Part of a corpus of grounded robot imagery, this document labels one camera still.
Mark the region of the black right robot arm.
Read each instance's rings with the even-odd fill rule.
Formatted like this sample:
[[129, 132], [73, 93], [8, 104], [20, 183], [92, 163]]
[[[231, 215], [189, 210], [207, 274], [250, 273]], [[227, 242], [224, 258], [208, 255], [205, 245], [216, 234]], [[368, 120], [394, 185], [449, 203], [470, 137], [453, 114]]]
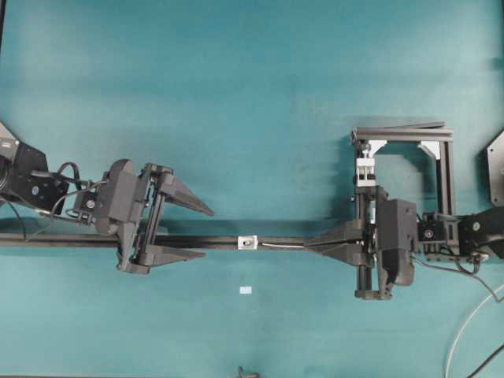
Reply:
[[380, 186], [355, 191], [357, 217], [310, 239], [308, 250], [357, 267], [355, 295], [388, 300], [395, 286], [413, 283], [415, 254], [449, 261], [455, 272], [475, 276], [483, 261], [503, 258], [503, 209], [453, 216], [418, 215], [413, 202], [390, 199]]

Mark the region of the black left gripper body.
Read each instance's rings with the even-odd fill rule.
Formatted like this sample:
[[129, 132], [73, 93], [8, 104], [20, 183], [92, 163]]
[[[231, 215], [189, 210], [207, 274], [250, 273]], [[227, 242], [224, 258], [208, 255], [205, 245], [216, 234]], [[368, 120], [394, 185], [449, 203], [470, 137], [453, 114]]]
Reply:
[[119, 246], [117, 269], [148, 273], [155, 256], [154, 246], [166, 194], [160, 186], [171, 177], [171, 168], [147, 164], [139, 176], [128, 159], [115, 161], [103, 176], [106, 181], [97, 192], [95, 228], [101, 235], [114, 235]]

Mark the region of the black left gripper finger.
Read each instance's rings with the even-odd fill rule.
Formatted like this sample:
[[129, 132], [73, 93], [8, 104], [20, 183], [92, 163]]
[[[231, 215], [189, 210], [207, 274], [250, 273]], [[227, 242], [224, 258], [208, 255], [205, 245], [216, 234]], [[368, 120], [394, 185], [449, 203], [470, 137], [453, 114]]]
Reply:
[[167, 202], [208, 216], [214, 215], [214, 212], [176, 176], [173, 176], [171, 183], [168, 183]]
[[150, 247], [143, 254], [144, 265], [167, 265], [179, 261], [203, 258], [206, 254], [192, 250], [182, 250], [172, 247]]

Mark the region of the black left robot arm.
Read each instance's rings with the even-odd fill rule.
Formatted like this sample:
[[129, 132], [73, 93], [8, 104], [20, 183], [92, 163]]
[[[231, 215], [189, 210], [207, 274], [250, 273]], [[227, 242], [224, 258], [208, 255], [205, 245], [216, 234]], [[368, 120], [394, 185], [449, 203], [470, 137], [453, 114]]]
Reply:
[[163, 165], [148, 163], [139, 174], [128, 159], [115, 161], [99, 181], [82, 180], [76, 163], [56, 172], [46, 155], [1, 128], [1, 200], [16, 202], [54, 218], [68, 197], [76, 198], [71, 221], [93, 224], [117, 239], [117, 269], [147, 274], [153, 267], [202, 257], [201, 252], [155, 243], [166, 202], [206, 215], [213, 211]]

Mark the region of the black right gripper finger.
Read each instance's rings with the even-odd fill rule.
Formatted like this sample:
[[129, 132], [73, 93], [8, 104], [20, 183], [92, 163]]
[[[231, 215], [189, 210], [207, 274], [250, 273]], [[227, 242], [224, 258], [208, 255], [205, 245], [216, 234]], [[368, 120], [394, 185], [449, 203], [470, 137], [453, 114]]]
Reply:
[[330, 232], [316, 236], [305, 242], [305, 246], [326, 246], [362, 240], [362, 221], [348, 220]]
[[359, 266], [365, 264], [365, 253], [363, 252], [363, 247], [360, 244], [326, 244], [319, 246], [307, 246], [306, 249], [325, 257], [344, 262], [348, 265]]

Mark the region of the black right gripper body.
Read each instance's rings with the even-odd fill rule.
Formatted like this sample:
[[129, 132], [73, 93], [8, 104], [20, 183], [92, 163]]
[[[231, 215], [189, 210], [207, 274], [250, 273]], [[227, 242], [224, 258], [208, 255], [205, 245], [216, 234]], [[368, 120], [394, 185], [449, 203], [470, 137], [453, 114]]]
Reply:
[[356, 298], [388, 300], [394, 286], [409, 286], [415, 277], [412, 253], [418, 247], [417, 205], [390, 199], [381, 186], [358, 187], [356, 215], [363, 223], [367, 265], [358, 266]]

